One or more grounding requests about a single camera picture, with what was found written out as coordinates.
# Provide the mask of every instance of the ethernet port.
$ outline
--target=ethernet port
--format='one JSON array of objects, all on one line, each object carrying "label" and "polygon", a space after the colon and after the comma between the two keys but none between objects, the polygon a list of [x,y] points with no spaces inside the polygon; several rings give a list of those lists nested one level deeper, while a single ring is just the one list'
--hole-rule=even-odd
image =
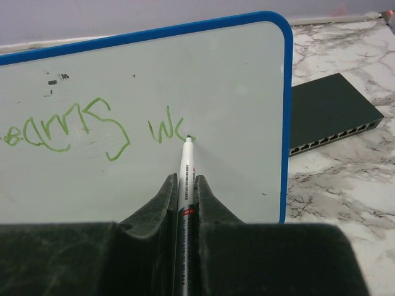
[{"label": "ethernet port", "polygon": [[364,130],[365,128],[367,128],[367,125],[362,125],[362,126],[360,126],[360,127],[358,128],[358,131],[362,131],[362,130]]},{"label": "ethernet port", "polygon": [[308,149],[309,147],[310,147],[310,145],[306,144],[305,146],[303,146],[303,147],[301,148],[301,150],[306,150],[306,149]]},{"label": "ethernet port", "polygon": [[294,154],[294,153],[299,152],[299,151],[300,151],[300,148],[292,149],[291,154]]}]

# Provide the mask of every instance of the green handwriting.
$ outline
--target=green handwriting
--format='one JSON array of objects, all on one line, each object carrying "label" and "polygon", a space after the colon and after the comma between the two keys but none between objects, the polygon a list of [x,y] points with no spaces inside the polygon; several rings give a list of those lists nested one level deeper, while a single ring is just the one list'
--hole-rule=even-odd
[{"label": "green handwriting", "polygon": [[[69,135],[69,128],[67,126],[67,117],[74,111],[76,110],[78,116],[80,117],[80,121],[83,127],[83,130],[86,134],[89,134],[89,128],[85,123],[84,115],[89,115],[92,116],[93,118],[99,120],[100,122],[103,123],[112,123],[118,126],[118,128],[121,130],[123,137],[125,137],[125,143],[124,145],[120,148],[118,153],[116,153],[114,156],[110,156],[108,152],[106,152],[106,157],[110,162],[113,162],[114,160],[117,160],[123,151],[130,145],[130,138],[126,132],[126,130],[123,128],[123,126],[116,120],[111,119],[111,118],[102,118],[99,115],[93,113],[91,111],[91,108],[97,104],[97,103],[102,103],[106,106],[108,111],[111,111],[111,107],[109,103],[107,103],[104,99],[98,97],[92,102],[90,102],[84,109],[81,109],[80,105],[75,103],[73,104],[63,115],[59,114],[54,114],[47,122],[44,120],[40,121],[41,129],[44,131],[45,137],[40,133],[40,130],[36,126],[35,120],[33,117],[30,117],[28,120],[25,121],[25,124],[23,125],[22,131],[17,128],[16,126],[11,126],[8,129],[7,135],[5,135],[2,140],[6,142],[8,145],[14,147],[16,146],[20,141],[25,140],[26,143],[33,145],[33,146],[43,146],[47,148],[50,151],[53,152],[66,152],[69,151],[71,148],[70,144],[67,144],[66,147],[58,148],[58,147],[52,147],[50,145],[50,142],[52,141],[52,135],[51,135],[51,125],[53,123],[58,123],[59,126],[62,128],[62,131],[66,136]],[[170,107],[167,106],[166,108],[166,114],[167,114],[167,122],[168,122],[168,128],[166,127],[166,124],[164,121],[162,121],[159,125],[159,131],[158,131],[158,137],[156,138],[154,128],[152,127],[151,122],[148,120],[148,127],[149,130],[151,131],[151,136],[152,138],[157,141],[159,144],[162,143],[162,133],[166,135],[168,139],[173,138],[173,135],[175,134],[180,140],[185,142],[185,138],[181,136],[178,132],[178,129],[180,128],[181,124],[183,123],[184,118],[181,118],[178,123],[175,125],[175,128],[173,128],[173,122],[172,122],[172,117],[170,115]],[[31,138],[28,136],[28,128],[33,129],[35,132],[38,140],[34,142],[31,140]]]},{"label": "green handwriting", "polygon": [[[69,116],[73,110],[77,110],[78,116],[80,117],[80,121],[83,127],[83,130],[86,134],[89,134],[89,128],[87,127],[83,114],[87,114],[90,115],[92,117],[94,117],[95,119],[101,121],[101,122],[111,122],[115,125],[117,125],[123,136],[125,137],[126,143],[120,148],[119,152],[111,157],[109,155],[108,152],[106,152],[106,156],[107,159],[111,162],[113,162],[114,160],[118,159],[120,157],[120,155],[122,154],[122,152],[125,150],[125,148],[127,146],[130,145],[130,139],[125,131],[125,129],[123,128],[123,126],[117,122],[114,119],[110,119],[110,118],[101,118],[99,115],[93,113],[92,111],[90,111],[90,108],[92,108],[92,106],[94,104],[96,104],[97,102],[102,102],[106,107],[108,111],[111,111],[111,107],[110,105],[104,100],[101,99],[100,97],[98,97],[97,99],[93,100],[92,102],[90,102],[83,110],[81,110],[81,107],[79,104],[73,104],[71,106],[71,108],[68,109],[68,111],[66,111],[62,116],[59,116],[58,114],[53,115],[47,122],[45,122],[44,120],[40,121],[41,127],[45,133],[45,136],[47,137],[47,139],[49,141],[52,141],[52,135],[51,135],[51,125],[54,122],[58,122],[59,126],[62,128],[63,132],[65,133],[66,136],[69,135],[69,128],[67,126],[67,116]],[[37,142],[33,142],[29,137],[28,137],[28,127],[33,128],[35,134],[37,135],[37,138],[39,139],[39,141]],[[3,138],[4,142],[6,142],[8,145],[10,146],[16,146],[20,141],[25,140],[28,144],[30,145],[34,145],[34,146],[44,146],[45,148],[54,151],[54,152],[66,152],[69,151],[71,148],[71,145],[68,144],[66,147],[64,148],[55,148],[55,147],[51,147],[48,142],[44,139],[44,137],[41,135],[39,129],[36,126],[36,123],[33,119],[33,117],[30,117],[28,120],[26,120],[25,124],[23,125],[23,129],[22,132],[16,127],[16,126],[11,126],[8,129],[7,135],[4,136]]]},{"label": "green handwriting", "polygon": [[[151,122],[148,120],[148,127],[149,130],[151,131],[151,136],[152,138],[157,141],[159,144],[162,143],[162,132],[165,133],[165,135],[167,136],[168,139],[171,139],[173,137],[173,133],[175,133],[175,135],[182,140],[183,142],[185,142],[186,138],[184,138],[183,136],[181,136],[178,132],[178,129],[180,128],[180,125],[183,123],[184,118],[182,117],[178,123],[175,126],[175,130],[173,131],[173,122],[172,122],[172,117],[170,115],[170,107],[167,106],[166,107],[166,114],[167,114],[167,121],[168,121],[168,125],[169,125],[169,130],[170,132],[167,131],[166,126],[165,126],[165,122],[162,121],[159,125],[159,132],[158,132],[158,138],[155,137],[155,132],[154,129],[152,128],[152,124]],[[191,136],[192,141],[196,140],[196,138],[194,136]]]},{"label": "green handwriting", "polygon": [[91,108],[94,104],[96,104],[97,102],[102,102],[104,105],[106,105],[107,110],[108,110],[108,111],[111,111],[111,108],[110,108],[109,103],[107,103],[104,99],[101,99],[100,97],[98,97],[97,99],[95,99],[95,100],[93,100],[92,102],[90,102],[90,103],[88,104],[88,106],[86,106],[86,108],[85,108],[84,110],[82,110],[82,112],[85,113],[85,114],[88,114],[88,115],[93,116],[94,118],[96,118],[97,120],[99,120],[99,121],[101,121],[101,122],[112,122],[112,123],[116,124],[116,125],[121,129],[122,134],[123,134],[123,136],[124,136],[125,139],[126,139],[126,143],[121,147],[121,149],[119,150],[119,152],[117,153],[116,156],[110,157],[109,153],[106,152],[107,159],[110,160],[111,162],[113,162],[114,160],[118,159],[118,158],[121,156],[122,152],[125,150],[125,148],[128,147],[128,146],[130,145],[130,139],[129,139],[129,137],[128,137],[126,131],[125,131],[125,129],[123,128],[123,126],[122,126],[119,122],[117,122],[117,121],[114,120],[114,119],[110,119],[110,118],[101,118],[101,117],[99,117],[98,115],[96,115],[96,114],[94,114],[94,113],[92,113],[92,112],[89,111],[90,108]]}]

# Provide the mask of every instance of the gray marble veining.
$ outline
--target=gray marble veining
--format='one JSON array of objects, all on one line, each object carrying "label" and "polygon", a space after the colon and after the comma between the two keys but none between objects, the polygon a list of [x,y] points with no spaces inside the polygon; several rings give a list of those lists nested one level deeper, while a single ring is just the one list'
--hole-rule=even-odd
[{"label": "gray marble veining", "polygon": [[385,118],[290,158],[286,222],[338,225],[371,294],[395,295],[395,36],[384,20],[293,29],[293,85],[340,72]]}]

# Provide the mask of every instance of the black ink smudge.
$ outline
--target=black ink smudge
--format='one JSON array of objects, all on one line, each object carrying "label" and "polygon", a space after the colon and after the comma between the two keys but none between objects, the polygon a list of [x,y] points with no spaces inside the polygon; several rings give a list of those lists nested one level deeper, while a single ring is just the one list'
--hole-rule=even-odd
[{"label": "black ink smudge", "polygon": [[44,97],[50,97],[52,95],[52,90],[49,90],[51,94],[46,94]]},{"label": "black ink smudge", "polygon": [[59,76],[60,80],[70,79],[68,74],[59,74],[58,76]]}]

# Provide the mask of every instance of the blue whiteboard frame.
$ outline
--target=blue whiteboard frame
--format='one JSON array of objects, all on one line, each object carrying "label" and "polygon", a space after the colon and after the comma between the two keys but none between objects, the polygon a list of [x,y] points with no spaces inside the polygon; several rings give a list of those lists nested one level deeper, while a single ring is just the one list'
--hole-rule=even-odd
[{"label": "blue whiteboard frame", "polygon": [[289,23],[280,14],[271,11],[252,12],[231,17],[203,20],[201,22],[158,28],[153,30],[127,33],[79,43],[65,44],[31,51],[17,52],[0,56],[0,66],[28,62],[30,60],[47,59],[78,52],[92,51],[106,47],[119,46],[152,39],[171,37],[219,28],[233,27],[256,22],[272,22],[280,28],[284,35],[284,93],[283,93],[283,147],[281,151],[281,189],[280,189],[280,219],[285,221],[286,193],[288,181],[289,137],[291,129],[291,80],[293,58],[293,33]]}]

